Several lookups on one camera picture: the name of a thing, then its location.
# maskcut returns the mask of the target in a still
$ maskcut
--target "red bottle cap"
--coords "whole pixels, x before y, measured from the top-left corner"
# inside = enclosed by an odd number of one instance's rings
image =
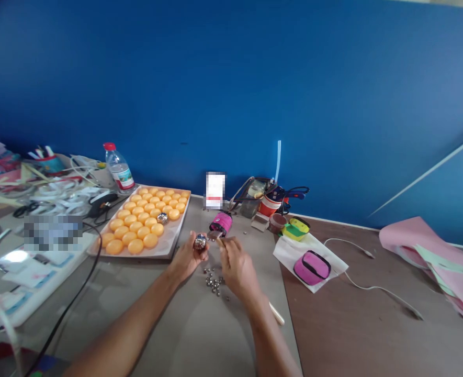
[[[105,150],[116,150],[116,146],[114,143],[104,143]]]

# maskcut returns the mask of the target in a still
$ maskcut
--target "person's right hand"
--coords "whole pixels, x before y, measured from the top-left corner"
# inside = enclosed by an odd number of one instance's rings
[[[263,291],[257,281],[256,270],[249,254],[243,251],[236,237],[221,238],[222,273],[226,285],[245,306],[258,302]]]

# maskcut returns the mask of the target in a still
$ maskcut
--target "hand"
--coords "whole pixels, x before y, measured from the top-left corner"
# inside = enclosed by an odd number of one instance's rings
[[[167,268],[169,275],[176,279],[178,283],[186,280],[202,261],[209,259],[207,253],[209,245],[207,244],[204,250],[200,253],[198,250],[193,249],[195,239],[196,233],[191,231],[188,240],[184,245],[182,245],[182,247],[179,248],[172,260],[172,263]]]
[[[257,303],[263,296],[263,291],[257,280],[256,270],[252,265],[252,259],[242,249],[242,244],[236,237],[221,238],[221,263],[222,273],[226,285],[249,307]]]

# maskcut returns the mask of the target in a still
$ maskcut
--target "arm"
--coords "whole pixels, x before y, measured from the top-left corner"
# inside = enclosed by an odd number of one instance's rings
[[[208,258],[208,246],[202,254],[193,250],[195,238],[196,234],[192,231],[168,268],[104,334],[78,356],[64,376],[122,377],[132,371],[149,334],[177,287],[202,260]]]
[[[302,376],[257,281],[251,257],[235,238],[220,247],[226,285],[245,306],[256,347],[259,376]]]

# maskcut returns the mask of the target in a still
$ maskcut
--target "person's left hand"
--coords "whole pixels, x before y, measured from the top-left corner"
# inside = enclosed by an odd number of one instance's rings
[[[193,249],[195,239],[196,233],[191,231],[188,240],[179,248],[172,263],[167,268],[169,275],[177,279],[179,283],[186,280],[201,262],[209,259],[207,253],[209,244],[207,243],[204,250],[200,253],[198,250]]]

